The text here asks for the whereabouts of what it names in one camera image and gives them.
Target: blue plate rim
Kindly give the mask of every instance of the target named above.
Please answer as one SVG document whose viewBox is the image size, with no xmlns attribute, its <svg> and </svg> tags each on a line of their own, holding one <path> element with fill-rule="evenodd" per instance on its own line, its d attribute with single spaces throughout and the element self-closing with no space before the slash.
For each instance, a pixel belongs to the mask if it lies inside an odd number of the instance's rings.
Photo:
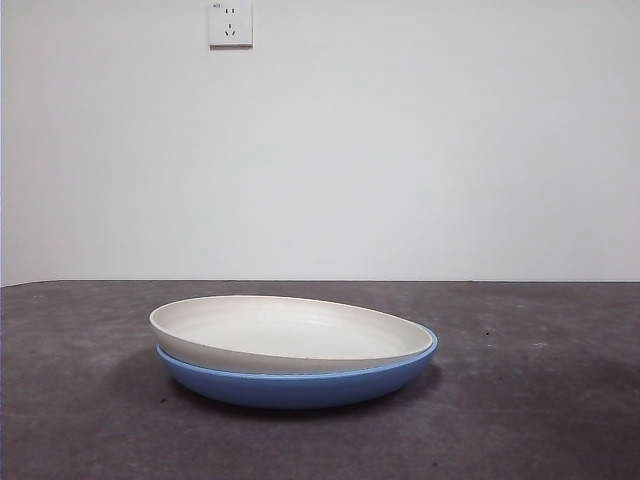
<svg viewBox="0 0 640 480">
<path fill-rule="evenodd" d="M 360 370 L 348 370 L 346 372 L 325 372 L 325 373 L 244 373 L 244 372 L 227 372 L 224 370 L 214 370 L 212 368 L 199 367 L 197 365 L 192 365 L 190 363 L 183 362 L 182 360 L 178 360 L 177 358 L 172 357 L 167 352 L 162 350 L 159 344 L 156 344 L 156 352 L 166 362 L 172 363 L 182 368 L 186 368 L 188 370 L 204 373 L 208 375 L 216 375 L 222 377 L 230 377 L 230 378 L 243 378 L 243 379 L 269 379 L 269 380 L 303 380 L 303 379 L 321 379 L 321 378 L 345 378 L 345 377 L 356 377 L 359 375 L 366 375 L 377 372 L 384 372 L 386 370 L 391 370 L 394 368 L 402 367 L 404 365 L 409 365 L 423 358 L 427 358 L 438 349 L 438 337 L 432 330 L 425 327 L 424 325 L 420 325 L 421 328 L 425 329 L 427 333 L 431 335 L 433 341 L 429 348 L 427 348 L 424 352 L 413 355 L 409 358 L 401 360 L 399 362 L 390 363 L 387 365 L 380 365 L 377 367 L 364 368 Z"/>
</svg>

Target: outlet faceplate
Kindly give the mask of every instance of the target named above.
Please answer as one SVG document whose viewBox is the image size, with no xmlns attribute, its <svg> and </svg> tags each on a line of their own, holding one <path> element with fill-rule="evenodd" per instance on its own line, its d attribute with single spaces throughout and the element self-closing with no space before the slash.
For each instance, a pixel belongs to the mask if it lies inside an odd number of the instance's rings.
<svg viewBox="0 0 640 480">
<path fill-rule="evenodd" d="M 252 0 L 213 0 L 209 4 L 209 47 L 253 45 Z"/>
</svg>

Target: wall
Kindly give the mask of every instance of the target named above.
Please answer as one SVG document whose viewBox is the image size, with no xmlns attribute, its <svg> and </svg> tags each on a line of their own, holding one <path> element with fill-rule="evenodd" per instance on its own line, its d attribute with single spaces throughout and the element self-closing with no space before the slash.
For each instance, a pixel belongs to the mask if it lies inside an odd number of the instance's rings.
<svg viewBox="0 0 640 480">
<path fill-rule="evenodd" d="M 3 2 L 3 282 L 640 280 L 640 2 Z"/>
</svg>

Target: ceramic plate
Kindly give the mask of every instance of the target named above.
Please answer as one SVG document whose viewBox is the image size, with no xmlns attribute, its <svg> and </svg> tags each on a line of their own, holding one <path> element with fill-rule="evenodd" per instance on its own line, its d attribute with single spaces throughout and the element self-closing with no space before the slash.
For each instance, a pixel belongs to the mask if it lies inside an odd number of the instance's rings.
<svg viewBox="0 0 640 480">
<path fill-rule="evenodd" d="M 382 312 L 288 297 L 182 300 L 151 313 L 162 349 L 191 365 L 242 373 L 371 368 L 424 352 L 434 337 Z"/>
<path fill-rule="evenodd" d="M 340 373 L 274 375 L 224 372 L 181 362 L 157 347 L 171 375 L 205 397 L 246 407 L 304 409 L 347 405 L 393 392 L 418 376 L 437 348 L 400 362 Z"/>
</svg>

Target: speckled gray surface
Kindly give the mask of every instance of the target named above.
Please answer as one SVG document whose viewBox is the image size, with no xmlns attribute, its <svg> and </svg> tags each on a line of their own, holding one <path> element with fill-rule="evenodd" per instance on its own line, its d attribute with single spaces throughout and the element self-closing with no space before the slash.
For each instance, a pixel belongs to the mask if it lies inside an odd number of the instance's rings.
<svg viewBox="0 0 640 480">
<path fill-rule="evenodd" d="M 202 295 L 365 306 L 433 328 L 379 400 L 273 412 L 169 379 L 149 312 Z M 640 478 L 640 284 L 46 282 L 2 289 L 2 478 Z"/>
</svg>

